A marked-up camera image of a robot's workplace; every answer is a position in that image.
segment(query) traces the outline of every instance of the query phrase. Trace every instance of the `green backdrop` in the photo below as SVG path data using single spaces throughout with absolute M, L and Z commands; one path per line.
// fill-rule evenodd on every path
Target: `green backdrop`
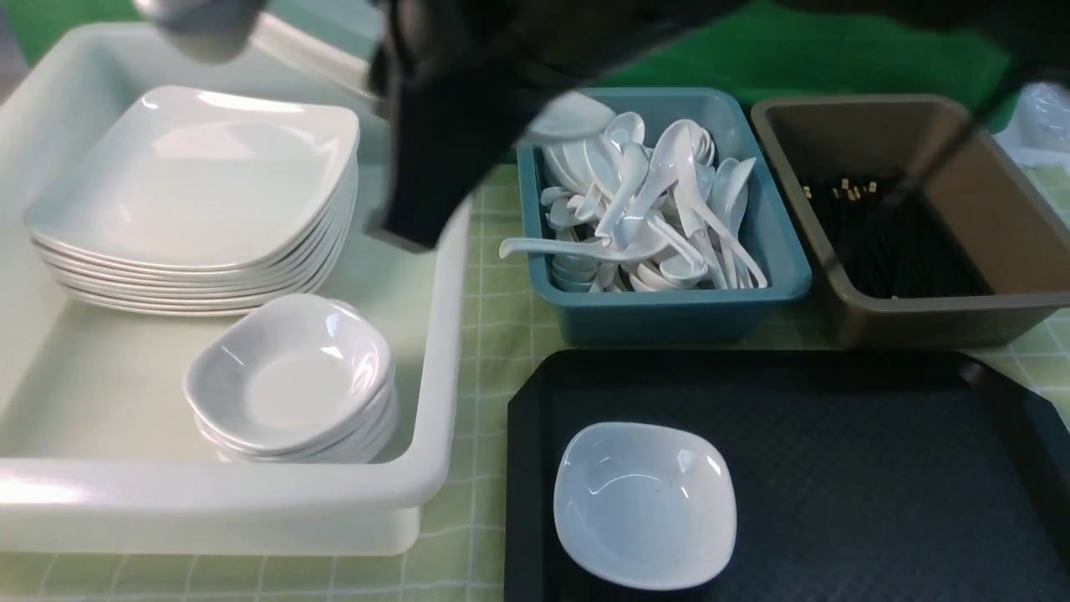
M 31 64 L 74 27 L 137 18 L 131 0 L 0 5 Z M 816 17 L 755 2 L 602 83 L 712 87 L 744 105 L 798 94 L 930 92 L 973 108 L 1007 65 L 1006 55 L 972 34 L 927 34 L 877 18 Z M 1013 103 L 1005 109 L 991 126 L 1006 123 Z

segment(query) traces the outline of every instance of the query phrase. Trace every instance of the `white square plate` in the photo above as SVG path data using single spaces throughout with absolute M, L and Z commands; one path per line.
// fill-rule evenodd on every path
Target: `white square plate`
M 134 265 L 254 265 L 306 231 L 358 138 L 347 108 L 157 88 L 45 189 L 26 225 L 58 250 Z

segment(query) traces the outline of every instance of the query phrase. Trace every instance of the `green checkered tablecloth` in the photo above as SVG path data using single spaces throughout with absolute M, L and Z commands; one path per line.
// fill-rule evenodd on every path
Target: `green checkered tablecloth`
M 1066 220 L 1070 177 L 1029 170 Z M 535 297 L 522 257 L 498 258 L 520 233 L 516 168 L 475 197 L 464 292 L 463 348 L 448 481 L 426 507 L 423 534 L 394 558 L 0 554 L 0 599 L 125 602 L 489 602 L 502 598 L 506 404 L 535 367 L 562 350 L 551 308 Z M 748 350 L 822 350 L 806 304 L 778 312 Z M 1070 422 L 1070 313 L 1012 345 L 975 355 L 1052 400 Z

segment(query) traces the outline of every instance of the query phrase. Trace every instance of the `black tray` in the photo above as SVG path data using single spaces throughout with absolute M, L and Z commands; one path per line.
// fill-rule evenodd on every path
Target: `black tray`
M 562 550 L 557 464 L 603 421 L 724 456 L 738 531 L 714 581 L 630 590 Z M 1070 600 L 1070 435 L 959 354 L 562 352 L 509 404 L 507 472 L 509 602 Z

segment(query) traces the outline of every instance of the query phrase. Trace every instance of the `spoon handle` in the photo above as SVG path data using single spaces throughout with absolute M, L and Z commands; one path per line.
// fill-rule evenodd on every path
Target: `spoon handle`
M 769 284 L 768 280 L 765 279 L 765 274 L 762 273 L 762 268 L 759 267 L 758 262 L 754 261 L 754 258 L 750 256 L 750 252 L 747 252 L 747 249 L 739 244 L 739 241 L 734 235 L 732 235 L 732 232 L 729 231 L 728 227 L 717 218 L 717 215 L 714 215 L 714 212 L 706 206 L 706 203 L 696 203 L 687 196 L 685 196 L 683 200 L 685 203 L 690 205 L 692 211 L 698 213 L 700 217 L 709 223 L 709 227 L 717 232 L 718 236 L 720 236 L 721 250 L 724 253 L 724 262 L 729 272 L 728 275 L 730 282 L 735 275 L 735 265 L 730 262 L 730 257 L 731 252 L 735 252 L 735 254 L 739 256 L 739 260 L 747 265 L 748 269 L 750 269 L 750 273 L 754 274 L 754 279 L 758 280 L 755 288 L 765 288 Z
M 611 259 L 614 251 L 601 242 L 567 242 L 541 237 L 507 237 L 498 247 L 498 256 L 505 259 L 514 252 L 537 252 L 541 254 L 580 254 L 593 259 Z

